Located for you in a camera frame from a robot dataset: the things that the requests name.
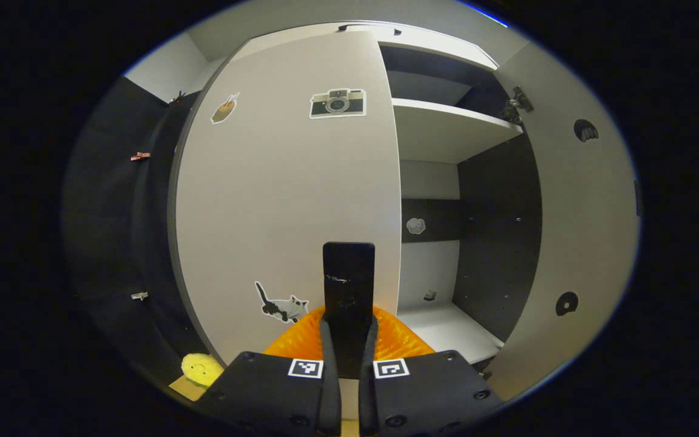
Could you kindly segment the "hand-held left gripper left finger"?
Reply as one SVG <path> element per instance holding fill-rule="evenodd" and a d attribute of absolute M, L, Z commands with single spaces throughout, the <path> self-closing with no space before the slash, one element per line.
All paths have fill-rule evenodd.
<path fill-rule="evenodd" d="M 222 436 L 336 436 L 342 401 L 324 307 L 308 313 L 266 353 L 241 352 L 198 398 Z"/>

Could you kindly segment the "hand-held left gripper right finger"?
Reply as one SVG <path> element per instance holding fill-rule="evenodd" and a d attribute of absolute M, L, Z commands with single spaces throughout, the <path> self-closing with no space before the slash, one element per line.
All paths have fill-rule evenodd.
<path fill-rule="evenodd" d="M 375 308 L 359 379 L 363 436 L 475 436 L 502 399 L 455 350 L 434 351 Z"/>

